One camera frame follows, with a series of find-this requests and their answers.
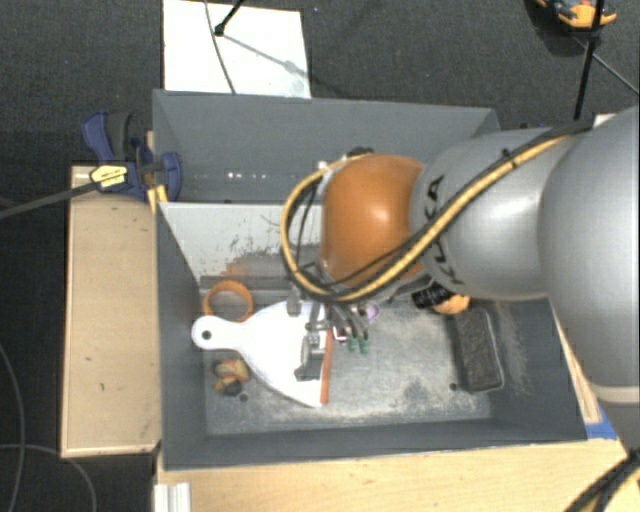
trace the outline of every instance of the white plastic scraper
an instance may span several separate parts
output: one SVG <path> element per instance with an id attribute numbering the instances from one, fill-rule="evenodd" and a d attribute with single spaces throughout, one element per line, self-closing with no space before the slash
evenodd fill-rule
<path id="1" fill-rule="evenodd" d="M 287 313 L 286 302 L 258 311 L 242 323 L 217 316 L 202 316 L 191 329 L 191 339 L 204 350 L 236 350 L 253 372 L 269 387 L 309 407 L 320 407 L 326 401 L 328 360 L 317 380 L 298 381 L 294 375 L 301 365 L 302 340 L 307 334 L 311 303 L 302 304 L 297 317 Z M 320 348 L 326 346 L 327 335 L 321 332 Z"/>

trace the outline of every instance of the white bracket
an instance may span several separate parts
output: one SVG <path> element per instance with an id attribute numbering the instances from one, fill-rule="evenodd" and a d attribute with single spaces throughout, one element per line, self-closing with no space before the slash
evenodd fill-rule
<path id="1" fill-rule="evenodd" d="M 191 512 L 191 486 L 188 482 L 176 485 L 153 486 L 154 512 Z"/>

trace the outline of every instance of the white paper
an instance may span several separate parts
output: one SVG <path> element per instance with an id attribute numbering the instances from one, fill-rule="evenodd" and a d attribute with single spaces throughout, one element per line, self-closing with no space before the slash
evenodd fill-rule
<path id="1" fill-rule="evenodd" d="M 211 25 L 230 5 L 209 3 Z M 310 98 L 300 13 L 240 7 L 218 47 L 238 94 Z M 230 93 L 204 2 L 164 0 L 164 87 Z"/>

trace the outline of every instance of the white panel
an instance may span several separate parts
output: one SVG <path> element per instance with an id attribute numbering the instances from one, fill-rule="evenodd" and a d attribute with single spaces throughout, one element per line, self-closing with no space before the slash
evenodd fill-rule
<path id="1" fill-rule="evenodd" d="M 276 255 L 280 251 L 280 205 L 161 203 L 171 231 L 196 280 L 217 276 L 229 263 L 247 255 Z M 320 207 L 314 206 L 305 224 L 303 245 L 320 240 Z M 297 240 L 302 209 L 291 226 Z"/>
<path id="2" fill-rule="evenodd" d="M 211 24 L 230 8 L 209 3 Z M 311 97 L 300 13 L 243 6 L 217 42 L 237 93 Z M 204 2 L 164 0 L 164 73 L 170 91 L 230 92 Z"/>

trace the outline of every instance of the blue clamp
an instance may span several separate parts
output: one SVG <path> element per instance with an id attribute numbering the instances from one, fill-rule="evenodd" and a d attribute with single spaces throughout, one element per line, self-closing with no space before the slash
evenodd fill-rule
<path id="1" fill-rule="evenodd" d="M 164 171 L 169 201 L 177 200 L 182 188 L 182 167 L 178 154 L 164 153 L 160 162 L 153 163 L 153 153 L 149 147 L 137 137 L 128 137 L 130 119 L 131 115 L 127 112 L 108 114 L 98 111 L 82 123 L 84 142 L 96 154 L 100 165 L 115 164 L 118 169 L 118 179 L 96 182 L 96 188 L 103 193 L 124 194 L 146 201 L 147 190 L 151 186 L 145 182 L 144 175 L 155 175 L 160 170 Z M 133 154 L 128 154 L 128 148 L 133 150 Z"/>

